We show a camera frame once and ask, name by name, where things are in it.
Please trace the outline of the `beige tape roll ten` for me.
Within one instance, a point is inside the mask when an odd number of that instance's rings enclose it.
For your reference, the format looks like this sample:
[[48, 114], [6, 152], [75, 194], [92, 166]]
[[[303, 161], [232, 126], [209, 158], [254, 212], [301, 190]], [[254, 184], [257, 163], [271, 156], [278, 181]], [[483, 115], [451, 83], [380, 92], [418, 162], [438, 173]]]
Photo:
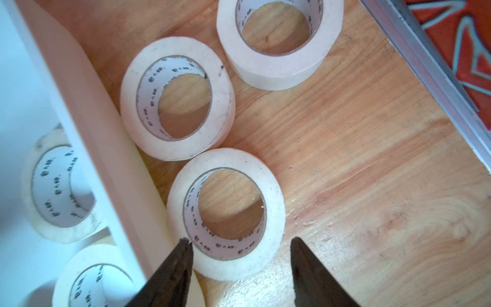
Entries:
[[[158, 104], [168, 84], [186, 74], [208, 81], [210, 107], [194, 132], [174, 138], [161, 124]], [[235, 119], [235, 92], [221, 59], [210, 47], [190, 37], [166, 37], [143, 48], [128, 66], [121, 84], [120, 112], [127, 132], [143, 152], [161, 161], [185, 161], [225, 140]]]

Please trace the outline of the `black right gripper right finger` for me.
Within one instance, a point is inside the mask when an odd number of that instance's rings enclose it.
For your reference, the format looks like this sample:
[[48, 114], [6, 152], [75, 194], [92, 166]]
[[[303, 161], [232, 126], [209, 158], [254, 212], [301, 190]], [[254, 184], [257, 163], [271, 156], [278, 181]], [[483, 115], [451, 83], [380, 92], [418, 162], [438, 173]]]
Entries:
[[290, 245], [295, 306], [358, 306], [300, 237]]

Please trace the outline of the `beige tape roll five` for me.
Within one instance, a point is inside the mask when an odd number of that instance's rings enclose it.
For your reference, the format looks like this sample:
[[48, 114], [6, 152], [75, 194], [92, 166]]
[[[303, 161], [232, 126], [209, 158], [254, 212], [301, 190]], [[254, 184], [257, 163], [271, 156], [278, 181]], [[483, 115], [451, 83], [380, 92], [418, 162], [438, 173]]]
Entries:
[[[259, 190], [263, 216], [258, 226], [240, 239], [225, 239], [209, 230], [199, 213], [199, 196], [214, 172], [229, 169], [243, 174]], [[201, 153], [178, 173], [168, 195], [168, 225], [174, 241], [193, 243], [193, 268], [218, 281], [237, 281], [262, 271], [280, 248], [286, 210], [280, 185], [259, 158], [235, 148]]]

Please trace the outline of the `beige tape roll six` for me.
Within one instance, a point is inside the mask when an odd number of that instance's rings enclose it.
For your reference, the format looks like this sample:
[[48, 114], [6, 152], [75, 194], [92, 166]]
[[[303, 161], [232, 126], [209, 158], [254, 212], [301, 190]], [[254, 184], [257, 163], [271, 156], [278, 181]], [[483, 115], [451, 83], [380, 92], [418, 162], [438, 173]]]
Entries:
[[20, 195], [33, 229], [56, 243], [76, 243], [107, 226], [63, 129], [42, 136], [29, 151]]

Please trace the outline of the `beige tape roll eleven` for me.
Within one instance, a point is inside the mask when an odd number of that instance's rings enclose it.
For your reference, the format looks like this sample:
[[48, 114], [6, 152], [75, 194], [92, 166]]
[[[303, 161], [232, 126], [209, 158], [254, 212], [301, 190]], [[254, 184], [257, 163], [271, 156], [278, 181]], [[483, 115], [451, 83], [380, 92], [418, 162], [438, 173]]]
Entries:
[[258, 52], [242, 36], [252, 13], [266, 4], [267, 1], [220, 1], [217, 32], [229, 62], [244, 82], [261, 90], [286, 90], [307, 80], [324, 61], [341, 32], [344, 2], [287, 1], [308, 22], [309, 40], [281, 55]]

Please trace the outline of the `beige tape roll twelve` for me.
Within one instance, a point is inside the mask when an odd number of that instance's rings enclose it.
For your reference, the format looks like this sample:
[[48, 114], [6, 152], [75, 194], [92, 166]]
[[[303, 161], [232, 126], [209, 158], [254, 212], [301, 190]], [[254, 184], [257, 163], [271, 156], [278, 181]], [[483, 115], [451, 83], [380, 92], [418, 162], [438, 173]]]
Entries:
[[137, 292], [119, 249], [92, 244], [66, 264], [56, 282], [52, 306], [126, 306]]

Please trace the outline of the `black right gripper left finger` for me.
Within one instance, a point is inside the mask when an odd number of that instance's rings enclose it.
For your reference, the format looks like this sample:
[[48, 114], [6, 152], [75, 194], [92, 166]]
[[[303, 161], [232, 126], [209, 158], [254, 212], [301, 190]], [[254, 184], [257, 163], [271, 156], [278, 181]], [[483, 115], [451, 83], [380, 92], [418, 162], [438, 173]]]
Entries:
[[182, 238], [126, 307], [185, 307], [193, 272], [193, 245]]

